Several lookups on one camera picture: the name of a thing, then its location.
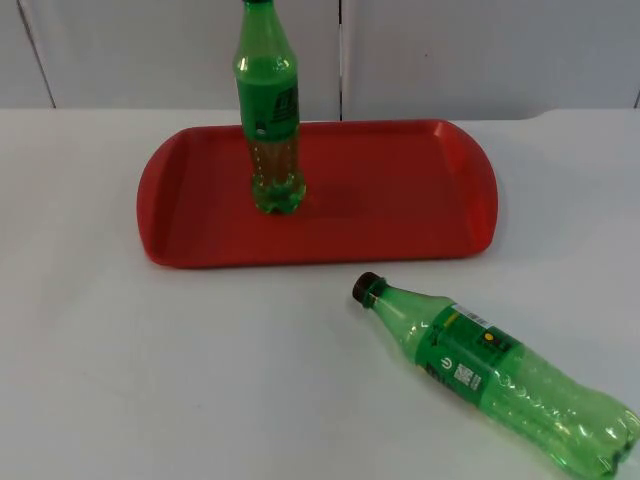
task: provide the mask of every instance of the barcode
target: barcode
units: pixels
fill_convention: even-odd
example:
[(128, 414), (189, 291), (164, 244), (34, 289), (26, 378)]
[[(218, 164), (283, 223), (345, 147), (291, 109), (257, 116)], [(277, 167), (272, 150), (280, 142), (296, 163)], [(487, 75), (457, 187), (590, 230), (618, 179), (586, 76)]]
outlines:
[(467, 310), (466, 308), (464, 308), (461, 305), (454, 305), (453, 309), (459, 313), (461, 313), (462, 315), (464, 315), (465, 317), (467, 317), (469, 320), (477, 323), (478, 325), (480, 325), (482, 328), (490, 328), (491, 324), (489, 322), (487, 322), (484, 318), (477, 316), (475, 313), (470, 312), (469, 310)]
[(458, 380), (465, 387), (468, 387), (469, 384), (471, 383), (471, 380), (473, 380), (474, 375), (475, 373), (473, 372), (473, 370), (471, 370), (468, 367), (465, 367), (460, 363), (458, 365), (458, 368), (456, 369), (456, 373), (453, 374), (453, 378)]

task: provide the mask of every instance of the standing bottle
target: standing bottle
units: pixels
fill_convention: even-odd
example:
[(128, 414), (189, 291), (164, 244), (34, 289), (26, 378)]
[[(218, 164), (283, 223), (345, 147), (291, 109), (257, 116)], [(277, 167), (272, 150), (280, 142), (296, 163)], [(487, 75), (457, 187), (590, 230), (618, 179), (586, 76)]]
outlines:
[(393, 288), (373, 273), (360, 277), (353, 296), (378, 314), (411, 362), (580, 478), (613, 477), (640, 436), (629, 408), (449, 298)]
[(267, 212), (293, 212), (306, 192), (298, 170), (298, 62), (273, 0), (243, 0), (233, 68), (253, 162), (252, 193)]

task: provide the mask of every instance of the bottle cap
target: bottle cap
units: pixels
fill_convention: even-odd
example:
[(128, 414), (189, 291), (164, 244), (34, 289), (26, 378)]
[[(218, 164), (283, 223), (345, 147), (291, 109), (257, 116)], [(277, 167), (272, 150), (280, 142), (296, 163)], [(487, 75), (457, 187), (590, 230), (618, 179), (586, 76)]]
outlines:
[(367, 294), (371, 292), (371, 288), (378, 282), (385, 283), (384, 278), (373, 272), (361, 275), (353, 287), (353, 298), (364, 305)]

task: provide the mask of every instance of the logo on label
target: logo on label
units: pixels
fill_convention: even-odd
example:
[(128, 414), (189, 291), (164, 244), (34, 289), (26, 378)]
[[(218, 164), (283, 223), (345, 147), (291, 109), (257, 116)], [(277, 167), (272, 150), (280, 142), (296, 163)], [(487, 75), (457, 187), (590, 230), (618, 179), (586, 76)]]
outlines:
[(453, 362), (449, 357), (444, 357), (442, 360), (440, 360), (440, 363), (442, 364), (442, 368), (444, 368), (445, 370), (451, 370), (451, 367), (453, 367)]
[(284, 122), (298, 112), (298, 88), (291, 87), (278, 94), (273, 107), (273, 122)]

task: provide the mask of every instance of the bottle base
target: bottle base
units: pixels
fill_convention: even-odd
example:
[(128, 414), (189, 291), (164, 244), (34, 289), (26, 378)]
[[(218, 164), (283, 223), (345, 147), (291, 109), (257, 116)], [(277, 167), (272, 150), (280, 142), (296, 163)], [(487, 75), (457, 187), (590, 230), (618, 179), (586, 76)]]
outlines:
[(256, 207), (264, 213), (290, 214), (302, 203), (307, 187), (302, 175), (290, 175), (284, 183), (272, 183), (265, 186), (257, 175), (254, 175), (251, 191)]

